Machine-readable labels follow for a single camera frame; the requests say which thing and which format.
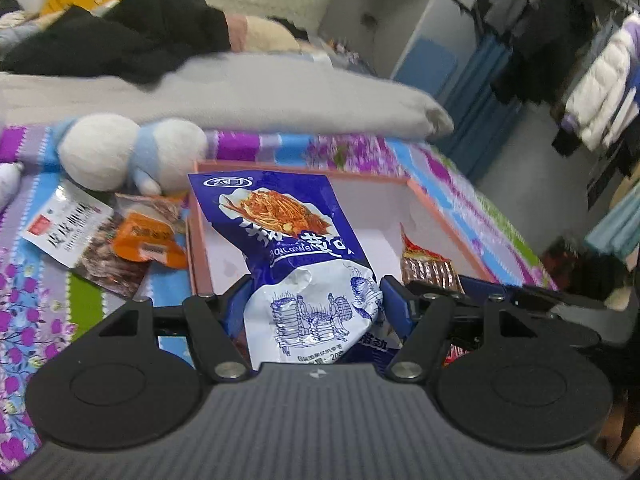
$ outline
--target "colorful striped fabric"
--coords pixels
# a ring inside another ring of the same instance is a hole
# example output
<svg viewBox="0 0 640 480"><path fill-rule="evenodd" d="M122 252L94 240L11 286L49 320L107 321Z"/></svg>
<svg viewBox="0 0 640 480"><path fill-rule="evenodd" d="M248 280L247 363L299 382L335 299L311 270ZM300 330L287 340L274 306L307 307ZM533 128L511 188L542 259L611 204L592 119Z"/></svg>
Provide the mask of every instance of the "colorful striped fabric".
<svg viewBox="0 0 640 480"><path fill-rule="evenodd" d="M497 281L553 286L542 264L511 224L453 165L423 143L353 134L340 137L210 131L209 158L270 162L405 176L420 182ZM0 470L13 470L38 447L24 409L28 378L123 300L66 271L19 237L60 181L60 164L44 126L6 128L0 162L25 165L20 191L0 216ZM156 306L190 295L186 271L153 265L144 293ZM183 338L160 346L190 362Z"/></svg>

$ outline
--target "silver bolt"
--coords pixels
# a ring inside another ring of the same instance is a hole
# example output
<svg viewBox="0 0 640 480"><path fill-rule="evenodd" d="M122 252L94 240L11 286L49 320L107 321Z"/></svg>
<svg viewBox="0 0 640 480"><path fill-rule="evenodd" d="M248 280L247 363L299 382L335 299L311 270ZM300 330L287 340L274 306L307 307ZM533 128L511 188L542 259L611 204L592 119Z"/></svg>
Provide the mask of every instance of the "silver bolt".
<svg viewBox="0 0 640 480"><path fill-rule="evenodd" d="M400 379L415 379L422 374L422 367L411 361L400 361L391 367L391 371Z"/></svg>
<svg viewBox="0 0 640 480"><path fill-rule="evenodd" d="M216 366L215 372L224 379L237 379L244 375L246 367L235 361L227 361Z"/></svg>

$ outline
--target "shredded vegetable dish image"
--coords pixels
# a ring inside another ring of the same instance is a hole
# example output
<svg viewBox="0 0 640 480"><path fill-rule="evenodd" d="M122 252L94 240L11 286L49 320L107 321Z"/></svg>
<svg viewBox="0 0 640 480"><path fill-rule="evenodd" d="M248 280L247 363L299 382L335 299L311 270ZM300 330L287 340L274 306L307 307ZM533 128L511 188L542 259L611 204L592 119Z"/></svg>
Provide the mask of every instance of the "shredded vegetable dish image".
<svg viewBox="0 0 640 480"><path fill-rule="evenodd" d="M225 207L236 211L255 224L298 238L302 231L318 235L328 233L330 224L312 213L297 200L277 191L252 191L235 205L226 196Z"/></svg>

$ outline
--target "white puffer jacket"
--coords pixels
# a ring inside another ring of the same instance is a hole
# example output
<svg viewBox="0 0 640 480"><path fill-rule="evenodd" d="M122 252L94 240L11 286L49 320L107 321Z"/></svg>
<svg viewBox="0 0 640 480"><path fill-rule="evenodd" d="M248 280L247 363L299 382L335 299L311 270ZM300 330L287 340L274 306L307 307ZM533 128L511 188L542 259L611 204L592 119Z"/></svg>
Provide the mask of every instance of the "white puffer jacket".
<svg viewBox="0 0 640 480"><path fill-rule="evenodd" d="M639 31L640 16L632 14L610 38L566 102L562 127L578 134L591 151L600 145L607 124L622 101L631 59L637 58L640 50Z"/></svg>

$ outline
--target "beige blanket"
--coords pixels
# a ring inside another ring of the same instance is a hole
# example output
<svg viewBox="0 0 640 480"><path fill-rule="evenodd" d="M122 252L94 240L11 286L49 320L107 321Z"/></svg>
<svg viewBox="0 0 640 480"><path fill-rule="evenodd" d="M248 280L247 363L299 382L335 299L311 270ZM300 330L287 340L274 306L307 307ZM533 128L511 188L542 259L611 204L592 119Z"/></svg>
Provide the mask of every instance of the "beige blanket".
<svg viewBox="0 0 640 480"><path fill-rule="evenodd" d="M179 117L202 128L364 132L416 140L453 129L446 111L424 92L293 56L193 58L148 89L115 77L0 73L5 124L54 123L92 112L113 112L139 123Z"/></svg>

